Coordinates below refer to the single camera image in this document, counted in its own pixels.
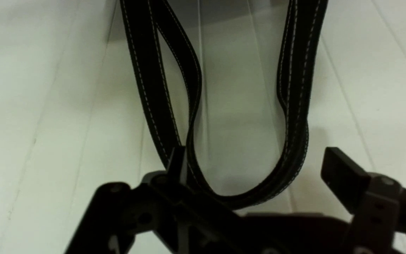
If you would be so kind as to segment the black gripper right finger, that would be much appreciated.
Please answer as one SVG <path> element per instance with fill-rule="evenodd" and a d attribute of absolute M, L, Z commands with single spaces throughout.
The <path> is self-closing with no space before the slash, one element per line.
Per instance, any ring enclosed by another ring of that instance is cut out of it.
<path fill-rule="evenodd" d="M 354 215 L 370 185 L 370 174 L 340 149 L 328 147 L 321 177 L 340 204 Z"/>

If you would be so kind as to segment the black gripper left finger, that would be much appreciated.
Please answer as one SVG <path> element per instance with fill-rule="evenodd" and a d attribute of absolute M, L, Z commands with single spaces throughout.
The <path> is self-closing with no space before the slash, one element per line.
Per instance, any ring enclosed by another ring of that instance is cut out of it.
<path fill-rule="evenodd" d="M 185 147 L 180 146 L 174 149 L 168 164 L 168 175 L 180 184 L 187 184 L 188 161 Z"/>

